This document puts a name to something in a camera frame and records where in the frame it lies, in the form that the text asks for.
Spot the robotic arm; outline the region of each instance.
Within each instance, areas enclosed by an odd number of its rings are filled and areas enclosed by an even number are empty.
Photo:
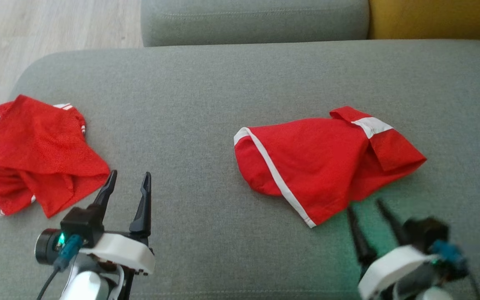
[[[480,299],[466,258],[448,242],[446,224],[429,217],[409,219],[401,225],[381,199],[377,199],[377,208],[400,245],[381,258],[364,237],[353,209],[347,210],[362,267],[358,292],[363,300],[453,300],[442,285],[465,277],[470,278],[476,298]]]
[[[128,300],[135,275],[153,273],[155,255],[149,247],[151,234],[151,174],[140,188],[142,198],[129,232],[105,231],[103,217],[118,173],[113,170],[94,202],[86,209],[73,207],[60,229],[44,230],[36,241],[35,256],[54,271],[40,291],[75,257],[62,300]]]

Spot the gray sofa seat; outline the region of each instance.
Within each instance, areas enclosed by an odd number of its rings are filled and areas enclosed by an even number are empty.
[[[152,173],[153,275],[131,299],[358,299],[344,213],[309,229],[280,197],[250,190],[236,165],[242,126],[326,117],[350,105],[392,125],[428,161],[357,208],[380,253],[395,247],[373,198],[400,218],[435,215],[480,282],[480,42],[363,40],[153,47],[49,55],[24,72],[24,93],[72,103],[87,141],[118,182],[105,228],[126,230]],[[88,205],[95,195],[78,203]],[[51,273],[34,259],[46,220],[36,203],[0,217],[0,299],[34,298]],[[46,296],[61,292],[67,272]],[[471,299],[467,281],[448,287]]]
[[[144,46],[362,40],[368,0],[143,0]]]

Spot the gray sofa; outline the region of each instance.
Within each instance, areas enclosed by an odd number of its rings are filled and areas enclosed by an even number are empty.
[[[187,23],[171,25],[179,37],[171,40],[167,25],[154,31],[153,24],[154,33],[143,37],[148,44],[191,41],[178,34]],[[231,29],[228,38],[213,41],[259,41],[234,35]],[[358,299],[360,268],[345,214],[309,229],[284,199],[251,190],[238,172],[232,138],[246,125],[326,117],[344,105],[394,126],[428,158],[413,175],[358,205],[372,243],[380,253],[396,245],[373,205],[377,196],[403,219],[435,215],[450,224],[480,283],[480,41],[58,53],[33,63],[9,100],[20,93],[50,104],[71,102],[85,116],[87,142],[119,171],[104,222],[109,230],[127,229],[141,178],[152,173],[156,268],[136,277],[131,299]],[[64,215],[47,220],[33,204],[0,217],[0,299],[36,297],[51,273],[34,259],[36,237]],[[58,275],[46,298],[57,298],[66,279],[67,273]],[[459,299],[473,299],[468,281],[447,287]]]

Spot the camera lens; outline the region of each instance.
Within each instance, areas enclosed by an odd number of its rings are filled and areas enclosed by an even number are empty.
[[[35,245],[36,261],[42,265],[52,265],[58,256],[55,246],[61,230],[48,228],[38,236]]]

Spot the red cloth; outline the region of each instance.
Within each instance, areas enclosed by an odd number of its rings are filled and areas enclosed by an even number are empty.
[[[249,186],[284,196],[311,228],[426,160],[377,118],[347,106],[330,115],[244,127],[235,135],[238,168]]]
[[[71,105],[19,95],[0,105],[0,213],[34,199],[50,218],[97,190],[109,167],[84,139],[84,117]]]

